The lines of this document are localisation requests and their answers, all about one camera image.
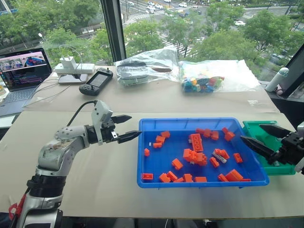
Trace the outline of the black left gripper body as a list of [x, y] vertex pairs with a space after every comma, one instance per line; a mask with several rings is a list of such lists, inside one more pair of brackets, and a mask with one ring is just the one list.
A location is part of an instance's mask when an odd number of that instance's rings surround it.
[[101, 125], [101, 134], [104, 143], [117, 141], [118, 135], [114, 130], [115, 130], [115, 123], [113, 122], [112, 119], [110, 119], [107, 123], [103, 123]]

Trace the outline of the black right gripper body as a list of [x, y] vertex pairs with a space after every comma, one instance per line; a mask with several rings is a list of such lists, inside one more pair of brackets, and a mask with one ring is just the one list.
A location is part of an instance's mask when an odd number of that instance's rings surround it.
[[269, 164], [280, 162], [282, 164], [296, 165], [304, 157], [304, 138], [298, 133], [289, 132], [276, 134], [276, 138], [281, 138], [281, 147], [277, 152], [271, 154], [267, 159]]

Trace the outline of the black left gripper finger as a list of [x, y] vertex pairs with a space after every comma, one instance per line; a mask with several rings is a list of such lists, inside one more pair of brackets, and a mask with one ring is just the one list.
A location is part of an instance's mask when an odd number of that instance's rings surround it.
[[138, 130], [129, 131], [125, 134], [119, 135], [117, 138], [118, 143], [128, 142], [136, 137], [138, 137], [142, 132]]
[[125, 115], [125, 114], [122, 114], [122, 115], [117, 115], [117, 116], [112, 116], [111, 119], [113, 121], [114, 124], [120, 124], [120, 123], [124, 123], [128, 120], [130, 120], [132, 117], [129, 116], [129, 115]]

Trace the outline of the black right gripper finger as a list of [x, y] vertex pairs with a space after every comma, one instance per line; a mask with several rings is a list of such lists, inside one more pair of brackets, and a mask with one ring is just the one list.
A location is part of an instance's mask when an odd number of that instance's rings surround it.
[[276, 152], [273, 151], [271, 148], [265, 146], [262, 142], [259, 140], [252, 138], [252, 137], [247, 137], [247, 136], [241, 136], [240, 139], [243, 141], [243, 143], [255, 151], [256, 153], [260, 154], [263, 156], [268, 162], [275, 162], [275, 155]]
[[282, 138], [282, 139], [291, 132], [290, 130], [272, 124], [260, 124], [259, 127], [262, 128], [268, 134], [276, 138]]

